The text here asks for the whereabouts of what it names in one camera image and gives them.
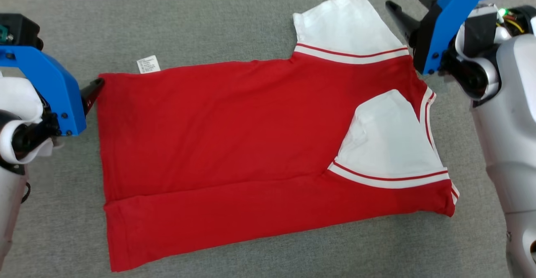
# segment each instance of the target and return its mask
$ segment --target blue bracket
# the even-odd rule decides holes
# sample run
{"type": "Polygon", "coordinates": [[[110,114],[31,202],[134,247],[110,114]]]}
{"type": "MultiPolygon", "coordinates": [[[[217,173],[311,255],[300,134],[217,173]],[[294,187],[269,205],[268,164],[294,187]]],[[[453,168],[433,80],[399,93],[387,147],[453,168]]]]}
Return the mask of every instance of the blue bracket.
{"type": "Polygon", "coordinates": [[[429,74],[439,70],[441,64],[440,57],[433,57],[435,53],[441,55],[443,51],[448,48],[448,44],[451,39],[456,35],[460,26],[465,22],[471,11],[478,5],[481,0],[438,0],[436,5],[440,7],[440,13],[432,13],[430,11],[427,16],[428,21],[435,21],[433,34],[431,39],[419,38],[419,41],[429,41],[428,55],[425,60],[425,65],[421,72],[423,74],[429,74]]]}
{"type": "Polygon", "coordinates": [[[54,58],[30,46],[0,46],[0,67],[21,70],[58,115],[62,135],[71,131],[76,136],[86,129],[78,82],[54,58]]]}

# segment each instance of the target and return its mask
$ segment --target white care label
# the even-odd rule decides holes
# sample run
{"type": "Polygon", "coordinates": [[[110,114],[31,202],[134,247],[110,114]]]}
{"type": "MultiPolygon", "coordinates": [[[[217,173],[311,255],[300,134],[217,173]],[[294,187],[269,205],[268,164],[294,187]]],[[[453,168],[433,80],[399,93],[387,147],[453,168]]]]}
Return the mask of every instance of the white care label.
{"type": "Polygon", "coordinates": [[[145,57],[137,61],[139,72],[142,74],[150,72],[158,72],[160,66],[158,65],[157,57],[155,55],[145,57]]]}

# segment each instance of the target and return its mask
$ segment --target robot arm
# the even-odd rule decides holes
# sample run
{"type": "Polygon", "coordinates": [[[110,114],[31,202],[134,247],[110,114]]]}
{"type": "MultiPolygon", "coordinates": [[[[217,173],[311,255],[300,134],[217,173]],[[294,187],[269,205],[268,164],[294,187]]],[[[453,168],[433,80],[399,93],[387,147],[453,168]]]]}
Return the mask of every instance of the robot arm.
{"type": "Polygon", "coordinates": [[[41,52],[39,26],[0,14],[0,270],[26,187],[26,164],[50,156],[58,136],[86,129],[85,116],[104,83],[80,90],[56,60],[41,52]]]}
{"type": "Polygon", "coordinates": [[[512,276],[536,276],[536,9],[480,0],[419,0],[417,21],[387,1],[421,74],[446,72],[472,101],[472,114],[507,223],[512,276]]]}

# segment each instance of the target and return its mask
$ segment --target red and white t-shirt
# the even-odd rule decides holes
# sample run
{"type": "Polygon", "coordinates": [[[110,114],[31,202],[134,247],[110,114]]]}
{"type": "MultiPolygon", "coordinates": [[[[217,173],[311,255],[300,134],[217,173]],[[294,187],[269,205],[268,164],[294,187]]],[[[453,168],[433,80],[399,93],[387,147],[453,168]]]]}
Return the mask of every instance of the red and white t-shirt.
{"type": "Polygon", "coordinates": [[[370,3],[329,0],[294,24],[290,59],[101,75],[113,271],[382,215],[452,216],[435,94],[370,3]]]}

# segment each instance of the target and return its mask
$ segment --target red fabric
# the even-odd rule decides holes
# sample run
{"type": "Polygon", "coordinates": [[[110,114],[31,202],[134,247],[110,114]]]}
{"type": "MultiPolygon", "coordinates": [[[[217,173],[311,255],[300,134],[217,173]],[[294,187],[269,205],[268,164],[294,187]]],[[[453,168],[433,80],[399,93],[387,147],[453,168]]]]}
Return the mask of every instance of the red fabric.
{"type": "Polygon", "coordinates": [[[353,65],[294,53],[101,77],[113,271],[375,216],[454,213],[449,180],[391,190],[327,171],[366,100],[397,89],[420,117],[427,86],[410,56],[353,65]]]}

